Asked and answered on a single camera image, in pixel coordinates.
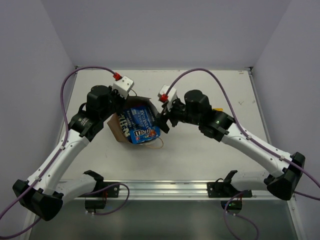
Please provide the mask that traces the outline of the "brown paper bag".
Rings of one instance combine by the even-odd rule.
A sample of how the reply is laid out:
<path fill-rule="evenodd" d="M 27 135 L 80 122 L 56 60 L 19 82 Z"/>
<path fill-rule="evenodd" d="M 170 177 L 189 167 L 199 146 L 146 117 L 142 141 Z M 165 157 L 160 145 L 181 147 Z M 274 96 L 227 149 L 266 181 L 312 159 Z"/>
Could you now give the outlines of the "brown paper bag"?
<path fill-rule="evenodd" d="M 107 125 L 109 126 L 113 136 L 119 143 L 127 143 L 131 145 L 137 145 L 137 146 L 144 146 L 151 149 L 161 149 L 164 146 L 164 142 L 161 139 L 161 136 L 156 138 L 152 141 L 143 142 L 141 144 L 133 144 L 131 141 L 131 137 L 125 137 L 118 120 L 118 115 L 122 114 L 125 109 L 138 107 L 138 106 L 147 106 L 153 113 L 153 125 L 155 126 L 155 117 L 158 113 L 156 107 L 151 102 L 151 99 L 149 97 L 142 97 L 142 96 L 129 96 L 127 98 L 127 101 L 123 107 L 123 110 L 119 113 L 115 113 L 112 115 L 110 120 L 107 122 Z"/>

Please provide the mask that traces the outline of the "blue M&M's packet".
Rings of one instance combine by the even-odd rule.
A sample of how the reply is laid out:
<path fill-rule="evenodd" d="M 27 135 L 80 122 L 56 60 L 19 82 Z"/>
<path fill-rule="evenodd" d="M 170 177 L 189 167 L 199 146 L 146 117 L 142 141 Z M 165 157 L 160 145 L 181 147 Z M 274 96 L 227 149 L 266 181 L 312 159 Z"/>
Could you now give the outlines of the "blue M&M's packet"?
<path fill-rule="evenodd" d="M 130 130 L 130 139 L 133 144 L 142 144 L 157 139 L 161 135 L 161 131 L 157 126 Z"/>

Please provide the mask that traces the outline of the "yellow M&M's packet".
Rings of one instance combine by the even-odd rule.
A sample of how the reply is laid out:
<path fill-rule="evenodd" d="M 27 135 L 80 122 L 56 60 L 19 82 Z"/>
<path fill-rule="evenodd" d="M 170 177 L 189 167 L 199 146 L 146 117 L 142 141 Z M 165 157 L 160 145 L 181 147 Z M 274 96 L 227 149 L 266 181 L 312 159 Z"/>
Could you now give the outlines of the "yellow M&M's packet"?
<path fill-rule="evenodd" d="M 223 108 L 213 108 L 212 110 L 223 112 Z"/>

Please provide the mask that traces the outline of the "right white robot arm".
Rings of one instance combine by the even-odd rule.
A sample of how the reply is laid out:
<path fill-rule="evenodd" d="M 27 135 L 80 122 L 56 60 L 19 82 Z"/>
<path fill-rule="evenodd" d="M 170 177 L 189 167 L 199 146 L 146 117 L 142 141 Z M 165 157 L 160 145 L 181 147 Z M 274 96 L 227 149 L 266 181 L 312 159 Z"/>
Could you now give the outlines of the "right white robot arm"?
<path fill-rule="evenodd" d="M 214 110 L 209 98 L 200 90 L 190 90 L 184 102 L 177 97 L 175 88 L 164 85 L 158 93 L 162 111 L 156 116 L 156 125 L 165 133 L 178 123 L 195 125 L 210 139 L 229 145 L 263 167 L 263 171 L 240 173 L 232 170 L 216 186 L 218 194 L 227 197 L 245 191 L 268 191 L 288 201 L 302 177 L 305 156 L 290 154 L 258 138 L 244 129 L 235 118 L 223 111 Z"/>

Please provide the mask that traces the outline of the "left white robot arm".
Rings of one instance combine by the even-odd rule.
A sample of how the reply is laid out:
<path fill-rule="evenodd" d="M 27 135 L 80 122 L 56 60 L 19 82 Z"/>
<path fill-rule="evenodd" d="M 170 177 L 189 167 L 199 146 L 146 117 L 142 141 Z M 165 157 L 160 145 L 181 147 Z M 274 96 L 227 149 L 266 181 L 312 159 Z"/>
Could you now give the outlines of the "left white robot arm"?
<path fill-rule="evenodd" d="M 128 90 L 96 85 L 87 94 L 70 122 L 64 138 L 45 162 L 27 180 L 18 179 L 12 186 L 19 203 L 44 221 L 52 220 L 61 208 L 81 196 L 99 196 L 104 192 L 104 178 L 87 170 L 80 178 L 61 183 L 60 180 L 77 155 L 88 146 L 104 122 L 123 109 Z"/>

